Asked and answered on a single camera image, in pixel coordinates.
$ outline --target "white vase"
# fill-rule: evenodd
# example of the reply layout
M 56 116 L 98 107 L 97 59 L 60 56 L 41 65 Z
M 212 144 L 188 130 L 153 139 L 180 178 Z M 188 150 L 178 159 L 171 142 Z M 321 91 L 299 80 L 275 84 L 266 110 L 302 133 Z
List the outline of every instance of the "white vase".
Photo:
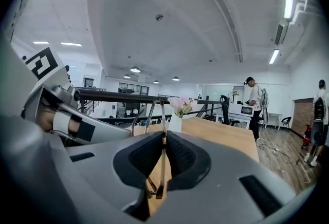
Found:
M 173 112 L 169 123 L 169 130 L 173 132 L 181 133 L 181 122 L 182 122 L 182 118 L 179 118 L 175 114 L 175 112 Z

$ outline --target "brick wall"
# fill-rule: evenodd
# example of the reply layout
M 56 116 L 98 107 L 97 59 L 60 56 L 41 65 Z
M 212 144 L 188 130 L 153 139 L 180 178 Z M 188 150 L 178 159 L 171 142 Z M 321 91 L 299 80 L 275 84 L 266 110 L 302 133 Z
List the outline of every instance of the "brick wall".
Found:
M 313 123 L 313 98 L 295 100 L 292 130 L 304 136 L 306 124 Z

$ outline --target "microwave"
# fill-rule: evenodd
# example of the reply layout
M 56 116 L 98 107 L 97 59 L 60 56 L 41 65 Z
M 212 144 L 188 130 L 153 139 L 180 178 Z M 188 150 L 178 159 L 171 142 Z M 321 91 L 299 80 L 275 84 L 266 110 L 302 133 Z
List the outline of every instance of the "microwave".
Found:
M 230 103 L 228 112 L 235 115 L 244 115 L 253 117 L 254 106 Z

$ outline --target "desk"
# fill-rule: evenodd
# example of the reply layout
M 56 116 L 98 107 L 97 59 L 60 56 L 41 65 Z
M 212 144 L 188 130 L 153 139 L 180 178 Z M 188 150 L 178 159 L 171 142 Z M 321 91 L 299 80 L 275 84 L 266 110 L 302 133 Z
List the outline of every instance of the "desk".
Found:
M 216 113 L 216 123 L 218 123 L 219 117 L 223 117 L 223 112 L 219 111 Z M 228 118 L 232 119 L 232 120 L 237 120 L 240 122 L 246 122 L 246 129 L 249 129 L 249 124 L 251 121 L 251 118 L 249 116 L 245 116 L 245 115 L 236 115 L 236 114 L 228 114 Z
M 275 116 L 277 117 L 277 124 L 278 124 L 278 131 L 280 130 L 280 124 L 281 124 L 281 116 L 282 114 L 275 114 L 275 113 L 268 113 L 268 116 Z
M 141 135 L 144 134 L 145 126 L 138 126 L 134 128 L 134 134 Z M 156 132 L 162 130 L 162 124 L 154 124 L 149 126 L 149 132 Z M 183 134 L 200 137 L 202 139 L 223 144 L 232 148 L 235 148 L 247 156 L 251 157 L 253 160 L 259 162 L 257 147 L 255 144 L 255 139 L 253 137 L 251 130 L 245 130 L 238 127 L 233 127 L 225 124 L 219 124 L 205 119 L 193 117 L 189 119 L 184 119 L 182 121 L 181 132 Z M 216 161 L 212 162 L 212 166 L 216 166 Z M 160 173 L 161 173 L 161 158 L 154 167 L 150 174 L 151 180 L 154 184 L 159 187 L 160 185 Z M 166 195 L 167 195 L 167 182 L 171 179 L 171 170 L 169 160 L 166 157 L 165 174 L 164 174 L 164 192 L 162 199 L 155 199 L 153 196 L 149 199 L 149 207 L 151 215 L 156 211 L 157 208 L 161 206 Z M 149 182 L 147 181 L 147 186 L 149 190 L 152 190 Z

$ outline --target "white ceiling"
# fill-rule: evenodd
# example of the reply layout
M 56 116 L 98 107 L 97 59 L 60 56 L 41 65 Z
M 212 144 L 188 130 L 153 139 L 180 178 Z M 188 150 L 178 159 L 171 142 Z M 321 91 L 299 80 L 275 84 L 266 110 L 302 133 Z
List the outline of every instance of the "white ceiling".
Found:
M 95 58 L 99 62 L 90 30 L 87 0 L 28 0 L 13 39 L 19 39 L 33 49 L 47 46 L 36 45 L 33 41 L 48 41 L 58 53 L 83 53 L 93 58 L 92 63 Z M 60 42 L 83 46 L 64 46 Z
M 58 52 L 99 56 L 114 78 L 136 65 L 147 83 L 215 82 L 230 68 L 268 70 L 283 13 L 284 0 L 29 0 L 14 35 L 32 47 L 47 40 Z M 293 49 L 281 47 L 278 68 Z

